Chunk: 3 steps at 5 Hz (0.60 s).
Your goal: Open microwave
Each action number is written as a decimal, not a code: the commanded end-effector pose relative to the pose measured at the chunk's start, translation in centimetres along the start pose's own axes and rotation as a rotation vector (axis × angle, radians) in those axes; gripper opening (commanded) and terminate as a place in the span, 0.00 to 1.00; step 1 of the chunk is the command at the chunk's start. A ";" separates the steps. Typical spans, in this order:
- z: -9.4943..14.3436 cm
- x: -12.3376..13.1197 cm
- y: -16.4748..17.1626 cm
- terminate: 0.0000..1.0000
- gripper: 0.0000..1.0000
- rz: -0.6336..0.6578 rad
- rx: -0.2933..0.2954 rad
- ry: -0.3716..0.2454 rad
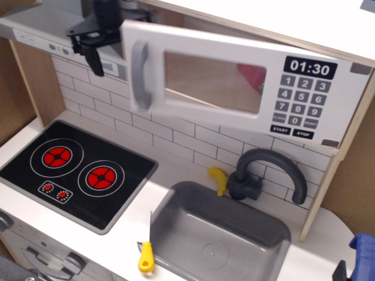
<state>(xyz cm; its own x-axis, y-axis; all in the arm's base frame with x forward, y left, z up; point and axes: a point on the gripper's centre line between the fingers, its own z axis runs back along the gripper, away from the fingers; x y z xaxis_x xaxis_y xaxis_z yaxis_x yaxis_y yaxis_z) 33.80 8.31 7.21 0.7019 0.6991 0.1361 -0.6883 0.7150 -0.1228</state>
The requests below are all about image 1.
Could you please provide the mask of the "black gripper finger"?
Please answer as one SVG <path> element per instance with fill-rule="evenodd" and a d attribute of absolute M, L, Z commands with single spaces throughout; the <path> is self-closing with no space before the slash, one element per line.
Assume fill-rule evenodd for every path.
<path fill-rule="evenodd" d="M 94 48 L 85 48 L 83 49 L 83 55 L 93 73 L 99 77 L 103 77 L 104 71 L 97 50 Z"/>

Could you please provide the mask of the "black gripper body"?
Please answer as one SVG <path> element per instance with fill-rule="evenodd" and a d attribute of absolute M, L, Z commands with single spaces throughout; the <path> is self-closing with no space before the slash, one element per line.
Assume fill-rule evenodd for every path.
<path fill-rule="evenodd" d="M 120 42 L 120 26 L 126 19 L 150 22 L 149 9 L 123 8 L 120 1 L 82 1 L 88 10 L 84 20 L 66 30 L 75 53 L 83 55 L 83 49 L 111 45 Z"/>

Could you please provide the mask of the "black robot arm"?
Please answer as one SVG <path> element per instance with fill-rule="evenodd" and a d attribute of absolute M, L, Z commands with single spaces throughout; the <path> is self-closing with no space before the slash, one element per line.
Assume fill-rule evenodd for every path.
<path fill-rule="evenodd" d="M 85 57 L 93 73 L 102 77 L 103 65 L 97 51 L 99 47 L 121 41 L 120 26 L 126 19 L 150 22 L 149 9 L 122 9 L 118 1 L 89 1 L 91 11 L 81 23 L 66 30 L 72 49 Z"/>

